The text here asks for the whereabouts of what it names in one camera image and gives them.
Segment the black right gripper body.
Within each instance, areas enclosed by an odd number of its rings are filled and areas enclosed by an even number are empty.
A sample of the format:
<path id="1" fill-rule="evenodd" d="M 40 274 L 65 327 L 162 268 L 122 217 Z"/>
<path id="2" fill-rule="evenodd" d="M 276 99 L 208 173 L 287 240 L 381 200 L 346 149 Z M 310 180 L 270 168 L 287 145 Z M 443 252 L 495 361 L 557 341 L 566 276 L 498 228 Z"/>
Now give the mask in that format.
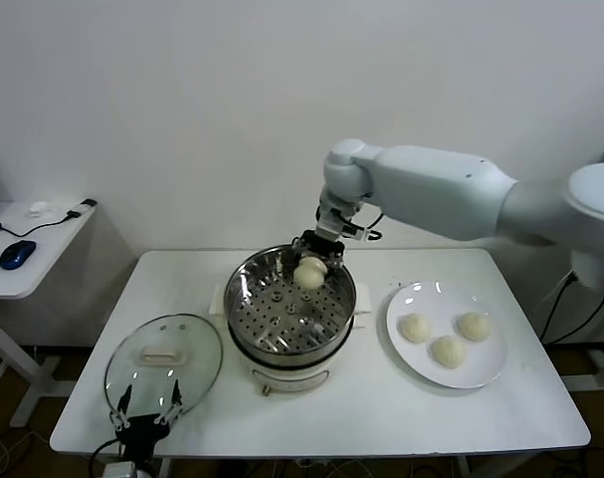
<path id="1" fill-rule="evenodd" d="M 300 238 L 300 247 L 310 254 L 324 259 L 341 259 L 345 246 L 319 236 L 314 230 L 306 230 Z"/>

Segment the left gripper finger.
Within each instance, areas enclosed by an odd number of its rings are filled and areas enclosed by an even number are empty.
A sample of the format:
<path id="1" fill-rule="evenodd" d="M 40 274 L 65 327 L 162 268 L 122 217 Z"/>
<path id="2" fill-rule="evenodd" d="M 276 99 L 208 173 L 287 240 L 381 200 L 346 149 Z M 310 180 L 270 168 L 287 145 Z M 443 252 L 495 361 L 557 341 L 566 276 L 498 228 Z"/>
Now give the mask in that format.
<path id="1" fill-rule="evenodd" d="M 118 399 L 116 408 L 109 414 L 109 419 L 115 430 L 124 430 L 130 427 L 127 410 L 132 394 L 132 385 L 129 384 Z"/>
<path id="2" fill-rule="evenodd" d="M 154 419 L 155 424 L 172 426 L 181 417 L 183 414 L 183 400 L 178 379 L 174 380 L 171 392 L 168 395 L 158 398 L 158 405 L 160 409 Z"/>

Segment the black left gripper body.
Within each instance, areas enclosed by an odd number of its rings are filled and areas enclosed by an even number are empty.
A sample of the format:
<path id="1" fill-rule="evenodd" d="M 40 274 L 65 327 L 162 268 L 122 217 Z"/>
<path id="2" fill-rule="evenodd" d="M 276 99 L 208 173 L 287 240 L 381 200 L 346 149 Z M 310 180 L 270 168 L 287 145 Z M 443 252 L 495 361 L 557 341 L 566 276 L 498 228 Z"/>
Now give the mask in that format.
<path id="1" fill-rule="evenodd" d="M 159 413 L 132 417 L 116 428 L 115 436 L 122 445 L 125 461 L 151 461 L 158 441 L 170 433 L 170 425 Z"/>

